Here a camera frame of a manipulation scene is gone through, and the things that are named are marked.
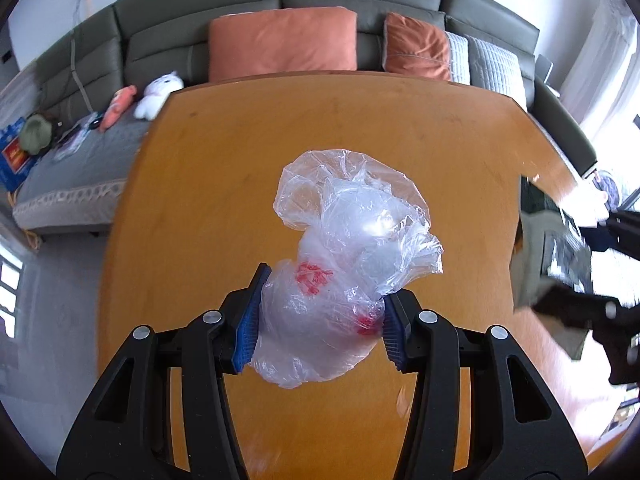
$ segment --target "white stuffed animal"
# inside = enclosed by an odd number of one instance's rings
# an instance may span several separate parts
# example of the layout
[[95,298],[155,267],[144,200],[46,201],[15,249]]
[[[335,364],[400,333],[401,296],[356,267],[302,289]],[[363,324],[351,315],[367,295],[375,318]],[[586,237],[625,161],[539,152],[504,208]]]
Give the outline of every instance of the white stuffed animal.
[[145,88],[145,96],[140,99],[133,113],[137,119],[153,121],[171,92],[184,88],[184,82],[175,72],[163,75],[149,83]]

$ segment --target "sofa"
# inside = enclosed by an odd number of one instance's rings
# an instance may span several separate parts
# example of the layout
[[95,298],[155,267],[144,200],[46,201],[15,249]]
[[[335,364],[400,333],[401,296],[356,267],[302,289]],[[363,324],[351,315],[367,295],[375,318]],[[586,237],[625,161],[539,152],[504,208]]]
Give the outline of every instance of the sofa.
[[[70,73],[72,37],[78,77],[93,108],[105,110],[119,88],[134,84],[143,89],[174,70],[186,86],[206,83],[210,20],[224,14],[313,6],[343,6],[357,12],[358,70],[382,70],[383,24],[390,11],[418,19],[429,16],[431,23],[447,31],[512,51],[520,63],[530,114],[580,176],[593,171],[593,147],[534,74],[539,30],[492,0],[118,0],[36,60],[40,109],[60,118],[64,127],[88,113]],[[59,163],[47,160],[49,155],[43,157],[17,197],[14,218],[20,227],[41,234],[108,229],[148,123],[136,122],[129,113],[116,126],[105,135],[92,132],[76,154]]]

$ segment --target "table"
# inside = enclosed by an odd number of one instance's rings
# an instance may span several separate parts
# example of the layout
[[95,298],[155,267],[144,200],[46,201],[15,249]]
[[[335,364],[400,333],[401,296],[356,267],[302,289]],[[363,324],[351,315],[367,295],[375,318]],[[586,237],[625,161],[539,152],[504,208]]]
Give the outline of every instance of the table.
[[[444,246],[444,273],[408,288],[457,326],[508,327],[590,449],[620,398],[607,383],[604,352],[588,342],[583,361],[572,363],[532,313],[513,313],[509,275],[520,175],[556,200],[574,178],[512,100],[447,82],[312,73],[172,94],[136,159],[111,233],[100,371],[135,326],[183,326],[247,286],[259,262],[295,257],[301,234],[272,209],[280,173],[306,150],[329,148],[367,153],[416,183]],[[178,390],[179,374],[172,381]],[[252,479],[391,478],[414,384],[382,343],[326,383],[283,390],[249,368],[226,380]],[[461,406],[457,468],[468,456],[468,374]],[[184,467],[179,416],[172,421]]]

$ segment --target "brown satin pillow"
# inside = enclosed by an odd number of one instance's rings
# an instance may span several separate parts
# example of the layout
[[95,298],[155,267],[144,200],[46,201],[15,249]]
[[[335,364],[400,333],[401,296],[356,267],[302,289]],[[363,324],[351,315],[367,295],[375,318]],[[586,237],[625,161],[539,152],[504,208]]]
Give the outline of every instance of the brown satin pillow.
[[357,17],[343,7],[220,16],[209,24],[209,81],[276,72],[357,70]]
[[389,12],[385,20],[387,72],[451,81],[451,49],[444,30]]

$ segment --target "stuffed animal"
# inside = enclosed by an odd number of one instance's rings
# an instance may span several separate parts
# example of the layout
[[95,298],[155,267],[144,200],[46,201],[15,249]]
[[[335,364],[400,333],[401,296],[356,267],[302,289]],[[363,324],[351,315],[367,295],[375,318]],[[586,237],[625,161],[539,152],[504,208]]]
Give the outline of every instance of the stuffed animal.
[[140,100],[133,115],[137,119],[153,121],[171,92],[184,88],[184,83],[175,72],[163,75],[149,83],[145,88],[145,96]]
[[133,96],[137,93],[138,89],[136,86],[130,85],[121,88],[113,95],[109,108],[107,108],[107,111],[104,113],[104,117],[98,128],[102,133],[111,128],[120,116],[127,111],[127,108],[129,108],[133,102]]

